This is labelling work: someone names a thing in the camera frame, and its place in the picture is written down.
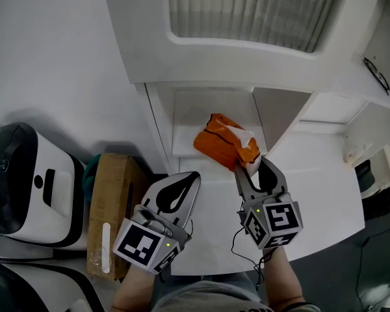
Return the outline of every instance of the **floor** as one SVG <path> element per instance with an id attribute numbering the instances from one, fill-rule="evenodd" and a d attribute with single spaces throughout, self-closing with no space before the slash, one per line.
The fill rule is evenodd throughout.
<path id="1" fill-rule="evenodd" d="M 370 235 L 389 229 L 390 214 L 366 222 L 366 228 L 323 251 L 292 262 L 302 284 L 304 296 L 324 312 L 358 311 L 361 308 L 355 286 L 359 268 L 360 246 Z M 250 272 L 252 278 L 257 274 Z M 373 237 L 363 248 L 359 292 L 365 309 L 380 310 L 390 296 L 390 233 Z"/>

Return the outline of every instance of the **gray shirt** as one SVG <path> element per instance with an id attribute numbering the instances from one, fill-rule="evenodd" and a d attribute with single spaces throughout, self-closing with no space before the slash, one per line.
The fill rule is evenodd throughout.
<path id="1" fill-rule="evenodd" d="M 272 312 L 256 295 L 234 285 L 200 281 L 162 297 L 153 312 Z M 292 305 L 284 311 L 320 312 L 312 304 Z"/>

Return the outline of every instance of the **cardboard box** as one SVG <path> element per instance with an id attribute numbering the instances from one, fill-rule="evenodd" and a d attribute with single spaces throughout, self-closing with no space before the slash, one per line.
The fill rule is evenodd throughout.
<path id="1" fill-rule="evenodd" d="M 86 269 L 89 274 L 117 280 L 129 264 L 112 248 L 123 219 L 133 215 L 150 184 L 128 155 L 101 154 L 92 193 Z"/>

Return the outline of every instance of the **forearm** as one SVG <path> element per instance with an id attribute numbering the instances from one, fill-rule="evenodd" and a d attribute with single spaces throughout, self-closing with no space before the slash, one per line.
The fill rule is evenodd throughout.
<path id="1" fill-rule="evenodd" d="M 287 260 L 285 250 L 279 247 L 265 264 L 265 285 L 269 306 L 279 312 L 298 302 L 305 302 L 302 288 Z"/>
<path id="2" fill-rule="evenodd" d="M 131 265 L 121 287 L 114 296 L 110 312 L 149 311 L 155 276 Z"/>

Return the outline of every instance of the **eyeglasses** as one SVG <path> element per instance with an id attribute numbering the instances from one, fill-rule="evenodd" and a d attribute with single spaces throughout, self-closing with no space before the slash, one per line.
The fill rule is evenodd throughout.
<path id="1" fill-rule="evenodd" d="M 385 90 L 385 93 L 387 95 L 389 95 L 390 87 L 389 87 L 389 84 L 387 83 L 385 77 L 383 76 L 383 74 L 381 74 L 377 70 L 376 66 L 369 59 L 364 58 L 363 61 L 364 61 L 365 65 L 367 66 L 367 68 L 369 69 L 369 71 L 372 73 L 372 76 L 374 76 L 375 79 L 381 84 L 381 86 Z"/>

